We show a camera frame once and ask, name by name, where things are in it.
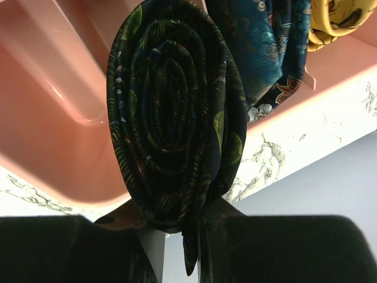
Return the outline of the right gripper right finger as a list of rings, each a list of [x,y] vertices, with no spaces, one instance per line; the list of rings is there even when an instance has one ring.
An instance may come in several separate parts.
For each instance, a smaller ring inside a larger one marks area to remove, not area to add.
[[[200,282],[376,281],[365,237],[343,216],[247,216],[219,199],[197,227]]]

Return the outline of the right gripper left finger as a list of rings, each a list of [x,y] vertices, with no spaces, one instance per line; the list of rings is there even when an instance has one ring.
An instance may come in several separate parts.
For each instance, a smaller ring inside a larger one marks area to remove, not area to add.
[[[163,237],[132,200],[81,215],[1,218],[2,282],[161,282]]]

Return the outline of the dark patterned necktie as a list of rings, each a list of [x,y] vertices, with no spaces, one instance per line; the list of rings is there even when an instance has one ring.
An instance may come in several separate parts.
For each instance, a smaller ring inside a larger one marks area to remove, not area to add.
[[[156,229],[181,233],[187,274],[197,218],[229,191],[247,113],[233,56],[192,1],[143,1],[120,26],[107,67],[111,140],[124,183]]]

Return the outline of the pink divided organizer box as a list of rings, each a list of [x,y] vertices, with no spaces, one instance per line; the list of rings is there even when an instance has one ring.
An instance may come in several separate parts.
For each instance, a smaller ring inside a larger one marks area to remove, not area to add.
[[[1,2],[1,165],[62,203],[130,196],[107,124],[110,46],[137,1]],[[238,201],[376,128],[376,16],[307,56],[298,91],[251,124]]]

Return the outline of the rolled dark blue tie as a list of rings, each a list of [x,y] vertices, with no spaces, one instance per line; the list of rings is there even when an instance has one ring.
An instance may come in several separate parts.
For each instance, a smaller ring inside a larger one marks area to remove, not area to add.
[[[300,87],[310,1],[206,1],[238,67],[249,121],[266,117]]]

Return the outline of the rolled gold tie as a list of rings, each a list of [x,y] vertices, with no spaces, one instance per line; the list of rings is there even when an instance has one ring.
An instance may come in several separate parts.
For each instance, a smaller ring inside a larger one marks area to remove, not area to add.
[[[314,0],[311,2],[309,43],[315,52],[357,30],[374,12],[375,0]]]

